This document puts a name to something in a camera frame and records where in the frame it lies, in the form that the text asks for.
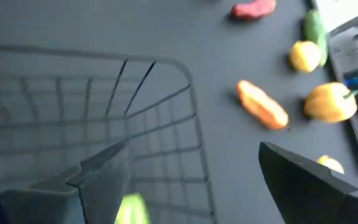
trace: plastic vegetable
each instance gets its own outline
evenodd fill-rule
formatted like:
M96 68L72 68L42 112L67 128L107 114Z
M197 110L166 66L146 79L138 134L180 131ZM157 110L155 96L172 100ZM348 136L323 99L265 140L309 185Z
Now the plastic vegetable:
M115 224L150 224L146 204L140 194L126 195L122 199Z
M342 165L335 159L328 157L327 155L321 156L318 160L318 163L320 163L323 166L326 166L336 172L339 172L341 174L345 174L345 171L342 167Z
M350 91L339 82L317 86L306 98L304 111L327 123L344 121L357 111L357 90Z
M241 80L237 92L243 107L267 128L281 129L288 124L285 110L257 86Z
M292 66L302 72L312 72L319 64L321 52L311 41L297 41L290 51Z
M306 40L315 43L321 51L320 66L327 62L328 58L328 42L326 31L321 20L320 13L314 9L310 10L303 20L303 33Z
M251 3L234 5L231 15L237 19L258 19L273 13L275 7L276 0L255 0Z

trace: dark gray table surface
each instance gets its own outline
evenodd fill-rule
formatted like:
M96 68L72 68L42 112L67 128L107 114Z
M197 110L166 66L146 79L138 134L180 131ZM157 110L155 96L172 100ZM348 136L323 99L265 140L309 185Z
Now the dark gray table surface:
M326 71L296 74L286 64L301 38L303 1L279 1L273 15L233 24L233 0L0 0L0 43L175 58L194 77L220 223L283 223L258 162L261 141L317 160L323 154L358 177L340 124L307 122L299 99L328 81ZM232 100L247 79L290 115L291 130L266 131Z

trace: metal rack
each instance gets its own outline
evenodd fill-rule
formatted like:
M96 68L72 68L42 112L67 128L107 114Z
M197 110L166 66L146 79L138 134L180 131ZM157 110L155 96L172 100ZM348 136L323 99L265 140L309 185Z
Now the metal rack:
M152 223L217 223L191 82L167 58L0 45L0 188L127 141Z

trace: green toy object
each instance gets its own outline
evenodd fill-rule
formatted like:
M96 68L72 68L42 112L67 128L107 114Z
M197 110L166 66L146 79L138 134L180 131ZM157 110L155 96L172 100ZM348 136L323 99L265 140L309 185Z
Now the green toy object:
M321 16L317 10L310 10L303 20L303 32L306 40L315 43L321 51L321 60L319 65L324 66L328 58L328 43L326 31Z
M150 224L146 204L140 194L124 196L115 224Z

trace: green pepper stem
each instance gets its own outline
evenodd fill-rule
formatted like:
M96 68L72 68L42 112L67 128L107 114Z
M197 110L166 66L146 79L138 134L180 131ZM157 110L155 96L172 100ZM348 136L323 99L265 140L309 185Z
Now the green pepper stem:
M343 98L346 100L351 96L356 96L358 94L358 90L352 90L348 94L344 95Z

